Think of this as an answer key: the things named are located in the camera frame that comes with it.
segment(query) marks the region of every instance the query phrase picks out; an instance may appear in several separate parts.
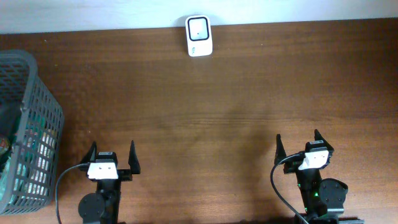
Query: plastic basket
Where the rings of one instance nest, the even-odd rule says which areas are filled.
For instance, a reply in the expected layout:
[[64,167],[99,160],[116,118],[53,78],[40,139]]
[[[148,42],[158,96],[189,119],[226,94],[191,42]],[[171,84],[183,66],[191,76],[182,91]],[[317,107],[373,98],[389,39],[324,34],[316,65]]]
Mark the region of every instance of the plastic basket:
[[35,212],[51,202],[65,117],[37,76],[35,58],[23,50],[0,51],[0,106],[16,102],[21,103],[21,117],[1,215]]

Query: wooden table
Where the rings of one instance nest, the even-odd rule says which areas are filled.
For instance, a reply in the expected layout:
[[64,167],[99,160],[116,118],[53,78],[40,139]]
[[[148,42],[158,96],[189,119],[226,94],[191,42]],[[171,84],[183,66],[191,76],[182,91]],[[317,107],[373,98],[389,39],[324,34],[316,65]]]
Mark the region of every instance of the wooden table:
[[[2,35],[25,49],[65,112],[58,173],[96,140],[142,174],[123,183],[127,223],[233,223],[292,217],[269,182],[275,136],[287,154],[319,129],[336,149],[322,176],[349,186],[345,216],[398,220],[398,19],[213,27],[214,52],[187,54],[185,29]],[[276,172],[300,212],[294,175]],[[95,191],[73,171],[61,185],[64,223],[80,223]],[[54,203],[0,223],[55,223]]]

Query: black cable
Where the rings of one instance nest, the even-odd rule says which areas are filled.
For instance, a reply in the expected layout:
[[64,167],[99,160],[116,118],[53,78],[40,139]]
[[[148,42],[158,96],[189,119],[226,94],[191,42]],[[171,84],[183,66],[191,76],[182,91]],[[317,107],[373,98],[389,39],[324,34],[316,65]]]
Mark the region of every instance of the black cable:
[[79,168],[79,167],[82,167],[82,166],[88,166],[88,165],[89,165],[88,163],[87,164],[79,164],[79,165],[75,165],[75,166],[63,171],[62,174],[60,175],[60,177],[57,180],[57,184],[55,184],[55,214],[57,215],[57,219],[58,219],[58,223],[59,224],[62,224],[61,218],[60,218],[60,210],[59,210],[59,207],[58,207],[58,187],[59,187],[59,183],[60,183],[62,177],[67,172],[71,171],[72,169]]
[[283,201],[283,202],[285,203],[285,205],[288,206],[288,207],[296,214],[296,216],[299,217],[299,219],[301,219],[305,224],[309,224],[309,223],[306,221],[306,219],[305,219],[303,216],[301,216],[301,214],[299,214],[299,212],[296,211],[296,209],[294,209],[293,206],[291,206],[291,205],[281,196],[281,194],[278,192],[278,190],[276,189],[275,184],[274,184],[274,171],[275,171],[275,168],[276,168],[277,166],[283,164],[283,163],[286,162],[287,160],[289,160],[289,159],[291,159],[291,158],[293,158],[293,157],[299,156],[299,155],[300,155],[300,154],[293,154],[293,155],[290,155],[290,156],[286,157],[285,159],[282,159],[280,162],[278,162],[278,164],[274,165],[274,167],[273,167],[272,170],[271,170],[271,185],[272,185],[272,188],[275,190],[276,195],[278,195],[278,197],[281,199],[281,201]]

